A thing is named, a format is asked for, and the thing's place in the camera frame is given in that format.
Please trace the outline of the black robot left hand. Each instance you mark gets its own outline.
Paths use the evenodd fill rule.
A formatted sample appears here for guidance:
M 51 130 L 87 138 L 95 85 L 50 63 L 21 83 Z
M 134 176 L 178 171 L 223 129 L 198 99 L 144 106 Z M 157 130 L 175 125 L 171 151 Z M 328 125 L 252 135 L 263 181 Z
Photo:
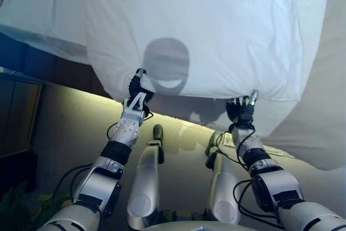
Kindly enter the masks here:
M 144 69 L 140 68 L 140 69 L 136 70 L 135 75 L 131 79 L 130 84 L 129 84 L 129 94 L 130 94 L 130 100 L 131 101 L 133 101 L 133 99 L 139 93 L 145 93 L 146 94 L 146 96 L 144 98 L 145 102 L 149 102 L 153 98 L 154 93 L 144 89 L 141 86 L 141 78 L 143 75 L 146 75 L 146 74 L 147 74 L 147 72 Z

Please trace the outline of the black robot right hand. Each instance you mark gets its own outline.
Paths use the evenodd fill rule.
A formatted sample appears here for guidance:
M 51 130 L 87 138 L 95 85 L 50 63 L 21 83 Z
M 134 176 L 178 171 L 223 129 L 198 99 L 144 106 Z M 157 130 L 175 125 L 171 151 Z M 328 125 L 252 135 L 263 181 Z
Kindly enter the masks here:
M 229 98 L 225 102 L 228 118 L 232 123 L 252 123 L 255 103 L 259 91 L 253 90 L 249 96 Z

